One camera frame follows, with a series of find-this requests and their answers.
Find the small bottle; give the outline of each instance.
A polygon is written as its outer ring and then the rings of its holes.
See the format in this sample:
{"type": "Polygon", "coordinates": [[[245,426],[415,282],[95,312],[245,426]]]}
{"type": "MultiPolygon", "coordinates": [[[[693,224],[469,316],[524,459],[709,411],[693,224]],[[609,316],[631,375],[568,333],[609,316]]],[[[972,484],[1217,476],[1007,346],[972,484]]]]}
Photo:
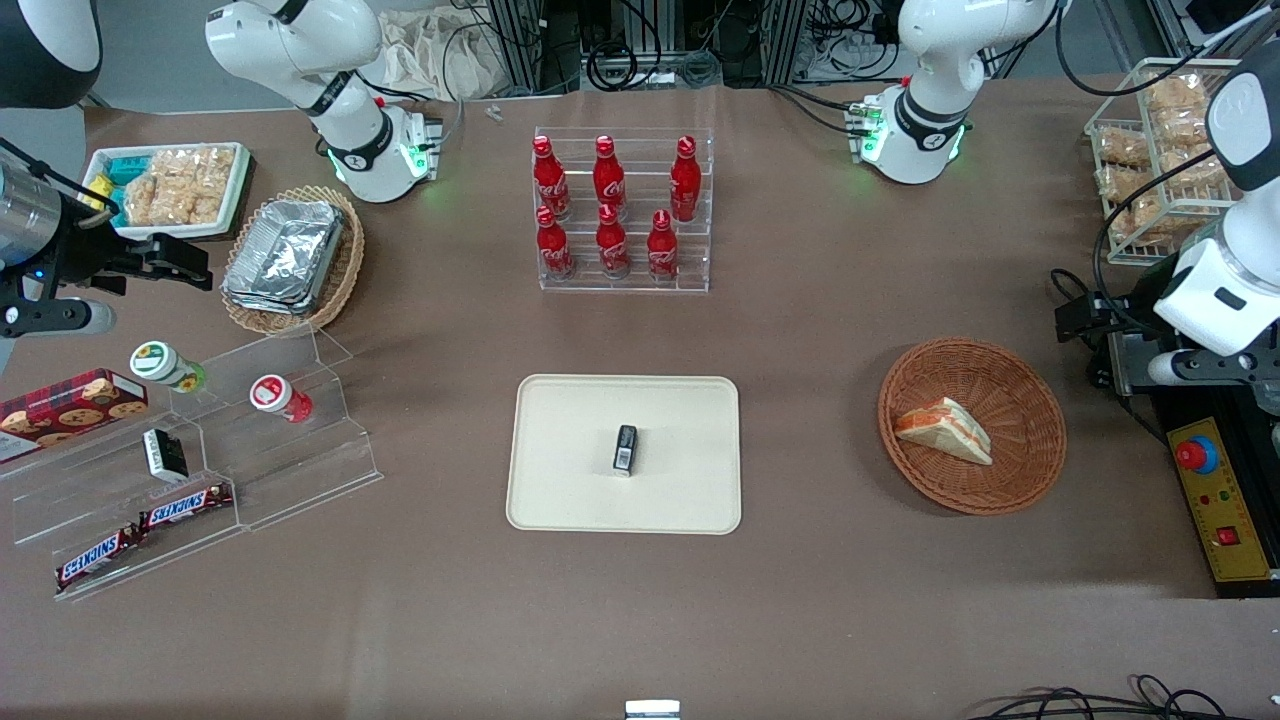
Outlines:
{"type": "Polygon", "coordinates": [[[618,209],[614,205],[600,205],[600,227],[595,229],[595,243],[600,246],[600,264],[604,277],[621,281],[631,273],[631,259],[627,258],[627,233],[618,224],[618,209]]]}
{"type": "Polygon", "coordinates": [[[595,168],[591,170],[595,181],[595,199],[600,205],[613,205],[618,219],[627,217],[627,187],[622,164],[613,155],[613,138],[602,135],[595,138],[595,168]]]}
{"type": "Polygon", "coordinates": [[[140,345],[129,356],[129,369],[134,375],[174,392],[196,392],[205,384],[205,369],[198,363],[178,355],[173,346],[159,340],[140,345]]]}
{"type": "Polygon", "coordinates": [[[649,231],[649,274],[655,281],[676,279],[676,231],[671,229],[671,213],[653,214],[649,231]]]}
{"type": "Polygon", "coordinates": [[[296,389],[280,375],[262,375],[248,391],[248,401],[264,413],[280,415],[291,423],[302,423],[311,416],[311,397],[296,389]]]}
{"type": "Polygon", "coordinates": [[[543,205],[538,209],[538,254],[543,258],[547,277],[567,281],[573,277],[573,255],[568,251],[564,228],[556,222],[556,213],[543,205]]]}
{"type": "Polygon", "coordinates": [[[568,215],[568,182],[564,167],[552,152],[552,141],[545,135],[534,138],[534,182],[538,183],[538,196],[557,218],[568,215]]]}
{"type": "Polygon", "coordinates": [[[676,142],[676,163],[671,167],[671,213],[677,223],[687,223],[698,211],[703,190],[703,169],[698,167],[698,142],[686,135],[676,142]]]}

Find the red emergency stop button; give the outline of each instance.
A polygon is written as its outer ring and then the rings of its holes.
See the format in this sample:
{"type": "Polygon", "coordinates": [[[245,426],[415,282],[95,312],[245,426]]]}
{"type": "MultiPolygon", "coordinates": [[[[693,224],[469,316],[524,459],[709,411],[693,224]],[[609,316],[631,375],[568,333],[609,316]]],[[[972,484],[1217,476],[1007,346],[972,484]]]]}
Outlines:
{"type": "Polygon", "coordinates": [[[1240,534],[1235,528],[1219,528],[1217,544],[1240,544],[1240,534]]]}
{"type": "Polygon", "coordinates": [[[1174,460],[1179,468],[1207,475],[1217,470],[1217,447],[1204,436],[1192,436],[1174,447],[1174,460]]]}

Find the red button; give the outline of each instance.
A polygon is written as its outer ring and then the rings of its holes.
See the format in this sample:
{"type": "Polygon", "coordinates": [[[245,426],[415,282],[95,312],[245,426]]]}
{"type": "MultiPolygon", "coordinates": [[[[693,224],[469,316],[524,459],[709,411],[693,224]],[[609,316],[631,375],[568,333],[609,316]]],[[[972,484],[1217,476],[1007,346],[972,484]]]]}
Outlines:
{"type": "Polygon", "coordinates": [[[1208,452],[1204,451],[1204,447],[1189,439],[1178,443],[1178,447],[1174,448],[1174,457],[1178,459],[1179,466],[1188,470],[1199,470],[1208,462],[1208,452]]]}

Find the bread slice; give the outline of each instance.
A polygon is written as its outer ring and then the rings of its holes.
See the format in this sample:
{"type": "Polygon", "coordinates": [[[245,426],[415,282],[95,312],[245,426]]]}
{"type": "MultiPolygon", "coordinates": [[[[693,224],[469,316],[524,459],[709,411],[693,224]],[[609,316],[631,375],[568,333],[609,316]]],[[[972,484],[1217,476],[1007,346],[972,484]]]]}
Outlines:
{"type": "Polygon", "coordinates": [[[943,397],[893,423],[900,439],[941,450],[961,460],[991,465],[991,438],[959,402],[943,397]]]}

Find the aluminum foil container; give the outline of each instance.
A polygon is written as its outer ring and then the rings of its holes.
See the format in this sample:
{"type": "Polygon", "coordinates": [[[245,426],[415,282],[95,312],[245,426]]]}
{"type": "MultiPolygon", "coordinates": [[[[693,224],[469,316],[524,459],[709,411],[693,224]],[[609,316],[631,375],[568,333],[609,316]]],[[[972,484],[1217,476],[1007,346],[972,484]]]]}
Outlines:
{"type": "Polygon", "coordinates": [[[276,200],[250,227],[223,293],[241,307],[302,315],[315,309],[343,227],[328,202],[276,200]]]}

